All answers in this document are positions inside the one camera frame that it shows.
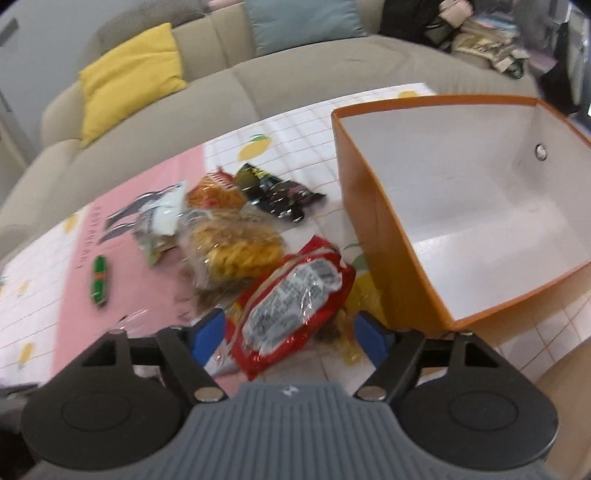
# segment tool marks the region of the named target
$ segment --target sofa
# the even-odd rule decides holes
[[[132,115],[85,149],[81,87],[41,119],[43,151],[0,210],[0,259],[8,261],[94,198],[184,150],[272,115],[350,93],[426,82],[438,93],[536,96],[514,80],[434,49],[377,35],[383,0],[357,0],[367,37],[255,57],[244,4],[174,29],[187,89]],[[85,62],[100,56],[91,40]]]

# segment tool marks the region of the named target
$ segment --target red snack package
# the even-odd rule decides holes
[[[226,330],[248,379],[300,350],[341,308],[354,280],[355,268],[319,236],[255,280],[229,309]]]

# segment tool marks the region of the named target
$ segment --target throw pillow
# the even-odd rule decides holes
[[[131,8],[101,27],[96,35],[107,53],[144,30],[169,22],[173,28],[205,17],[200,0],[150,0]]]
[[[79,73],[82,147],[133,113],[187,86],[170,23],[122,43]]]
[[[246,0],[256,56],[310,43],[364,37],[355,0]]]

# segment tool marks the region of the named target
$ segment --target green object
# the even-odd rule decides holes
[[[107,259],[103,255],[95,258],[92,269],[90,296],[99,307],[107,303]]]

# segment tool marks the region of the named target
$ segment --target storage box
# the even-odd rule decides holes
[[[383,100],[332,122],[390,327],[465,329],[589,263],[591,144],[543,101]]]

